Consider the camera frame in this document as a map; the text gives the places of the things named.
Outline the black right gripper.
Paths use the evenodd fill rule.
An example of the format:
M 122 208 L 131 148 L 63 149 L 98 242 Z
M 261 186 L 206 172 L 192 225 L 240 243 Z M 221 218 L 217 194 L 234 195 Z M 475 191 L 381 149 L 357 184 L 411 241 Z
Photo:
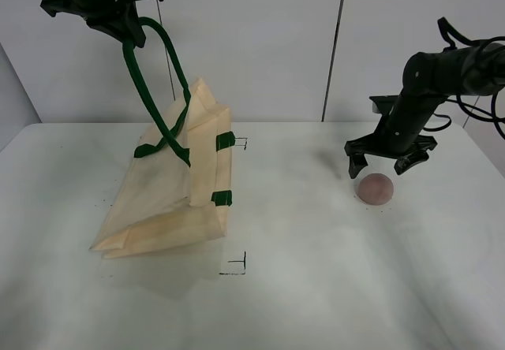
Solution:
M 397 175 L 426 162 L 427 150 L 434 150 L 437 142 L 421 131 L 436 111 L 437 97 L 375 95 L 370 100 L 381 118 L 371 134 L 346 142 L 350 178 L 356 178 L 368 166 L 365 155 L 397 159 L 394 165 Z

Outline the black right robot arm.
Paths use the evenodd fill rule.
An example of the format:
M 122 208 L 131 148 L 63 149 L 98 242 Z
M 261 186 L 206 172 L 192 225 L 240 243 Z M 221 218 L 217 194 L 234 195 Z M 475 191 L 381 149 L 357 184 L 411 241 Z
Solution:
M 381 115 L 373 133 L 346 142 L 352 179 L 368 166 L 366 155 L 395 160 L 395 172 L 405 173 L 429 159 L 437 142 L 421 132 L 449 97 L 497 96 L 504 89 L 504 46 L 497 43 L 419 52 L 406 63 L 399 95 L 376 95 L 370 100 Z

